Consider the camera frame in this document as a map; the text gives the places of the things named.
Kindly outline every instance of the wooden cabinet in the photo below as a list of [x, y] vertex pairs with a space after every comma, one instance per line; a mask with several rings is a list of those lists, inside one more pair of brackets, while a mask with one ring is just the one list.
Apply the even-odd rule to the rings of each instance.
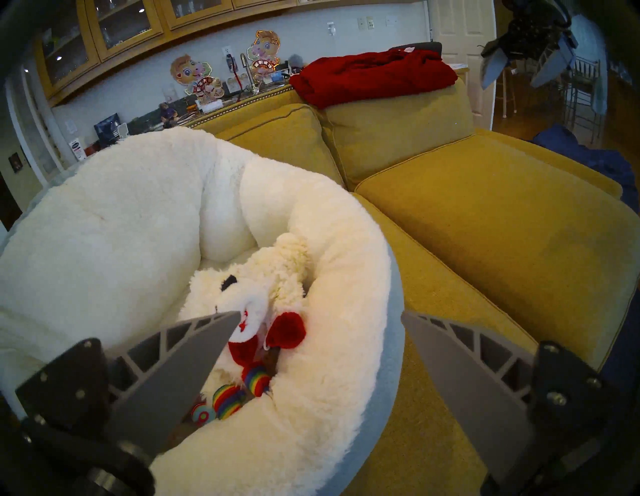
[[274, 0], [233, 0], [234, 8], [249, 7], [251, 5], [259, 5], [261, 3], [269, 3]]
[[84, 2], [61, 2], [54, 19], [34, 41], [38, 75], [47, 98], [100, 63]]
[[86, 0], [86, 12], [102, 61], [163, 34], [153, 0]]
[[234, 7], [231, 0], [156, 0], [164, 14], [170, 29], [205, 19]]

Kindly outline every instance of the round pet bed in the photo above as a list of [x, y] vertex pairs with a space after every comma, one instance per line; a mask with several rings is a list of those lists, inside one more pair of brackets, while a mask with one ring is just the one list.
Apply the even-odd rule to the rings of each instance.
[[339, 494], [396, 395], [395, 260], [336, 183], [204, 131], [127, 138], [12, 229], [0, 255], [4, 396], [20, 413], [13, 391], [44, 363], [89, 336], [107, 352], [140, 340], [169, 318], [201, 261], [227, 262], [283, 232], [309, 245], [307, 337], [281, 351], [269, 394], [156, 458], [156, 493]]

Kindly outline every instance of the dog toy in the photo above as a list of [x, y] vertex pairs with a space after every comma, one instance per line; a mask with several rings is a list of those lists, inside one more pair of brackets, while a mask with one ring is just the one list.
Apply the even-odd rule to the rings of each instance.
[[295, 348], [307, 333], [301, 314], [308, 264], [306, 240], [285, 233], [244, 264], [193, 275], [179, 320], [233, 310], [242, 315], [203, 386], [205, 399], [192, 410], [194, 422], [205, 412], [207, 421], [213, 417], [223, 420], [237, 412], [244, 401], [239, 396], [242, 387], [255, 397], [269, 390], [271, 378], [261, 362], [264, 350]]

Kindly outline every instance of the blue blanket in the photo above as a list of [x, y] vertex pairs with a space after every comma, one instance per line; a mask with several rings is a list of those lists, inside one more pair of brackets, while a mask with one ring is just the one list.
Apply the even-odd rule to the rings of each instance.
[[538, 146], [569, 157], [622, 186], [622, 201], [638, 211], [638, 190], [631, 164], [617, 150], [591, 150], [578, 144], [577, 138], [563, 125], [554, 124], [531, 140]]
[[[638, 190], [633, 169], [616, 150], [590, 150], [583, 147], [560, 124], [537, 134], [532, 142], [610, 177], [622, 186], [622, 201], [634, 212], [638, 211]], [[633, 395], [640, 383], [640, 292], [637, 290], [618, 338], [602, 367], [602, 375], [626, 397]]]

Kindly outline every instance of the red blanket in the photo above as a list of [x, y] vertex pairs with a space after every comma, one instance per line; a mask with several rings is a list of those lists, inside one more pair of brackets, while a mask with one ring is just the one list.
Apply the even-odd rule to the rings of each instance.
[[321, 58], [289, 82], [304, 100], [323, 109], [356, 100], [432, 92], [451, 86], [457, 77], [436, 52], [398, 49]]

